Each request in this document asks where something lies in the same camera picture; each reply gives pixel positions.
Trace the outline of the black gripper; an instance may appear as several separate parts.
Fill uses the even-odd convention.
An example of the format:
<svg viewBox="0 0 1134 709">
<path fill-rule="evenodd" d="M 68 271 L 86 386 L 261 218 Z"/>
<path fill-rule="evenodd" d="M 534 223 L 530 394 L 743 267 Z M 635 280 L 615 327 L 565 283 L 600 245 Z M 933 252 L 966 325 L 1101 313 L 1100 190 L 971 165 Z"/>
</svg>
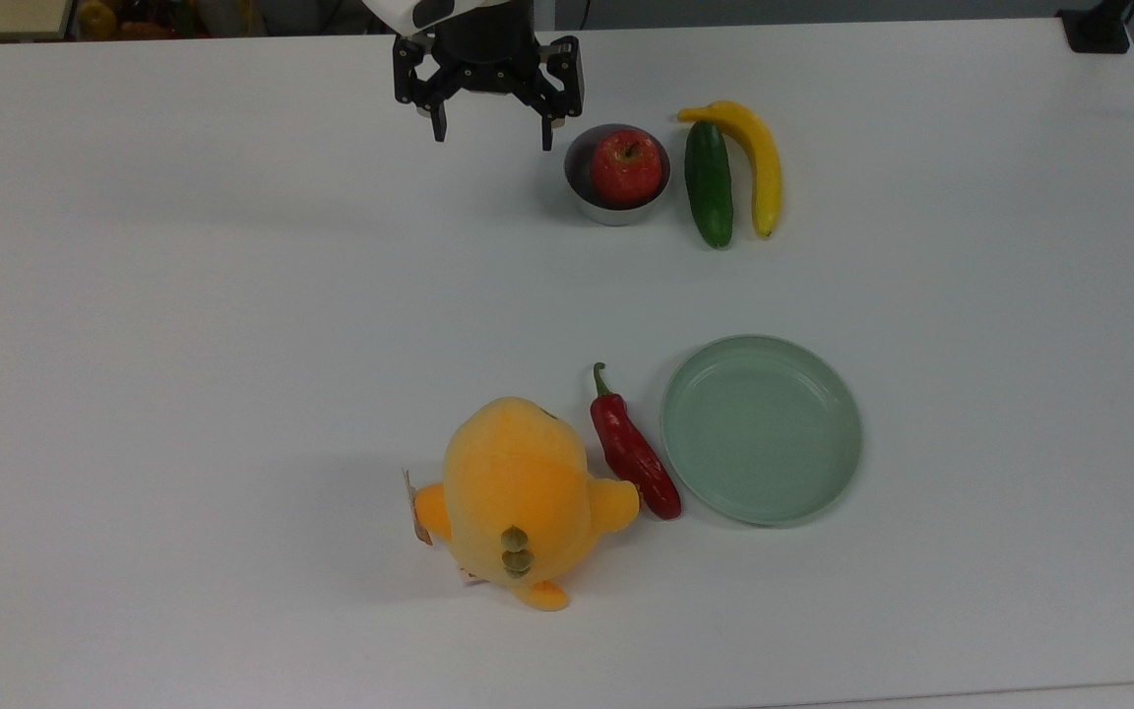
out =
<svg viewBox="0 0 1134 709">
<path fill-rule="evenodd" d="M 393 94 L 431 121 L 445 143 L 445 102 L 460 90 L 528 99 L 540 117 L 541 147 L 553 147 L 555 130 L 584 112 L 579 37 L 538 43 L 532 1 L 421 1 L 418 27 L 426 37 L 393 41 Z M 429 53 L 437 71 L 418 76 Z"/>
</svg>

